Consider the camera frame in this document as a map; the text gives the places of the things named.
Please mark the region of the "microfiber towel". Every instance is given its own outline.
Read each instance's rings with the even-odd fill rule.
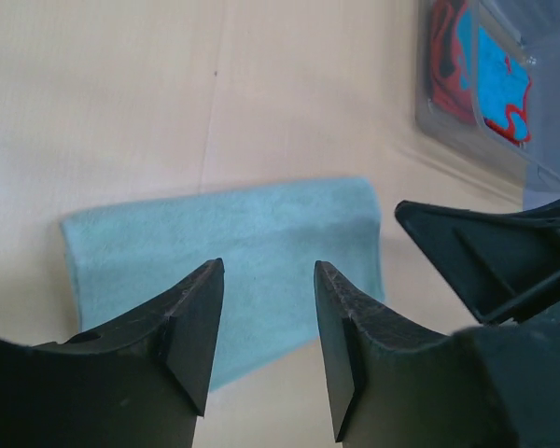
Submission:
[[[299,181],[75,214],[62,223],[81,330],[223,258],[215,389],[317,337],[314,266],[384,298],[380,211],[363,179]]]

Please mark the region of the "beige table surface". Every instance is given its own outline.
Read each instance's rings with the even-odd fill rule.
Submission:
[[[472,320],[392,217],[403,199],[504,212],[521,191],[413,124],[414,0],[0,1],[0,337],[63,341],[57,223],[87,207],[364,175],[388,303]],[[331,447],[318,343],[210,396],[196,447]]]

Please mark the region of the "light blue cloth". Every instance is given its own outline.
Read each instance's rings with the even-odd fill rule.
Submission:
[[[373,187],[359,178],[115,205],[73,215],[62,229],[82,330],[223,258],[211,388],[317,337],[317,260],[384,298],[380,211]]]

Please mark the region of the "black plastic part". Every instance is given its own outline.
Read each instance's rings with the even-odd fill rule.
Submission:
[[[560,325],[443,336],[326,262],[315,266],[315,298],[334,433],[345,446],[560,446]]]
[[[395,214],[480,323],[560,323],[560,200],[510,215],[403,202]]]
[[[212,260],[67,343],[0,340],[0,447],[190,447],[223,290]]]

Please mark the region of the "clear plastic box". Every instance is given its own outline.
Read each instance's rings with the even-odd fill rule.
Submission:
[[[424,133],[524,185],[525,208],[560,198],[560,0],[422,0],[417,72]]]

